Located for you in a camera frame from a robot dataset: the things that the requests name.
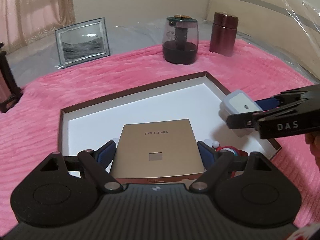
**cardboard tray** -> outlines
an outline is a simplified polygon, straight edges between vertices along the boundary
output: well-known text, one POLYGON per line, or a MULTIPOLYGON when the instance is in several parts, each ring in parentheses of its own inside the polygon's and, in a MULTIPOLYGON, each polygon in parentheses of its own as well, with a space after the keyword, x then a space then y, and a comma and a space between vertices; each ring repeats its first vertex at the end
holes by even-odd
POLYGON ((109 140, 118 143, 125 124, 189 119, 196 141, 216 140, 272 159, 281 149, 275 139, 262 140, 256 131, 240 138, 220 118, 220 103, 229 93, 211 74, 199 72, 70 106, 60 113, 58 149, 77 155, 109 140))

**glass frame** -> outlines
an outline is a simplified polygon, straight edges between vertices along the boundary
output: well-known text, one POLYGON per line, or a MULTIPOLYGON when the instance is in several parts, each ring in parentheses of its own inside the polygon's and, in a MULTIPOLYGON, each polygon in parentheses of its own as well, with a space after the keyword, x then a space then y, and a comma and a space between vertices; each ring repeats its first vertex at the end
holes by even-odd
POLYGON ((94 20, 90 20, 90 21, 85 21, 85 22, 73 24, 73 25, 56 30, 55 34, 56 34, 58 56, 59 56, 61 68, 66 68, 66 67, 70 67, 73 65, 84 63, 84 62, 87 62, 90 60, 94 60, 97 58, 110 56, 107 28, 106 28, 106 23, 105 23, 104 18, 98 18, 98 19, 94 19, 94 20), (88 55, 88 56, 77 58, 74 60, 66 61, 64 53, 63 53, 63 47, 62 47, 62 38, 61 38, 62 35, 66 32, 73 31, 73 30, 80 29, 80 28, 84 28, 84 27, 88 27, 90 25, 95 25, 95 24, 99 24, 99 27, 100 27, 100 34, 101 34, 102 41, 103 41, 104 52, 88 55))

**metal canister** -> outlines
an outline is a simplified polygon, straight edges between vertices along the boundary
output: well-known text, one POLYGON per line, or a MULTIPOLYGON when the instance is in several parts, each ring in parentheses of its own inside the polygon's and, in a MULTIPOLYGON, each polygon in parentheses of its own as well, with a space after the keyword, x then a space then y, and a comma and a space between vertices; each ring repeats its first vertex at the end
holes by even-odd
POLYGON ((230 57, 236 41, 238 17, 216 12, 212 25, 210 52, 230 57))

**curtain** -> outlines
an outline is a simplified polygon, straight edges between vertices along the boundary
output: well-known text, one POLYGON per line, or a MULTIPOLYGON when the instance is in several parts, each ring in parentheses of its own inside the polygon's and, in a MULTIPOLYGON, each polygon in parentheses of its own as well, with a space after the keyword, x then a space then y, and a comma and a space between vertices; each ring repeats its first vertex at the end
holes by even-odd
POLYGON ((74 22, 72 0, 0 0, 0 42, 8 53, 74 22))

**glass jar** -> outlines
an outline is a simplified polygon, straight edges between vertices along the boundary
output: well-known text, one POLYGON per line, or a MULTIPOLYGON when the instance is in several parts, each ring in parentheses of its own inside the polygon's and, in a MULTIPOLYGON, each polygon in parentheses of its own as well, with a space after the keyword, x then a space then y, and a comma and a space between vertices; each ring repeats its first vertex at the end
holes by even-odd
POLYGON ((196 61, 199 33, 198 21, 186 15, 167 17, 163 36, 163 55, 174 64, 192 64, 196 61))

